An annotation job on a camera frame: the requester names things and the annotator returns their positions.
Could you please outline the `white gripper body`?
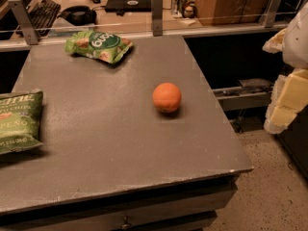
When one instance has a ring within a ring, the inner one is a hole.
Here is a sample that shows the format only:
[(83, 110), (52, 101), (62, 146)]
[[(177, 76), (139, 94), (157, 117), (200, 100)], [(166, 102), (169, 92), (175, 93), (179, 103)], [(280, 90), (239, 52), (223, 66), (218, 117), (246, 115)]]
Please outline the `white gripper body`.
[(308, 2), (287, 27), (282, 55), (286, 64), (308, 68)]

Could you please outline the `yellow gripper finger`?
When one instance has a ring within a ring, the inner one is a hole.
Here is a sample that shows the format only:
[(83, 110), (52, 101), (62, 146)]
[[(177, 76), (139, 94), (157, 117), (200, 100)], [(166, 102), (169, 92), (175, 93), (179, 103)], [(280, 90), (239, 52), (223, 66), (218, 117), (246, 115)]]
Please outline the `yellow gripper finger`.
[(295, 68), (288, 76), (279, 75), (270, 100), (264, 129), (280, 134), (308, 105), (308, 70)]
[(276, 33), (273, 37), (265, 42), (262, 49), (265, 52), (275, 54), (283, 50), (284, 37), (287, 29), (282, 29)]

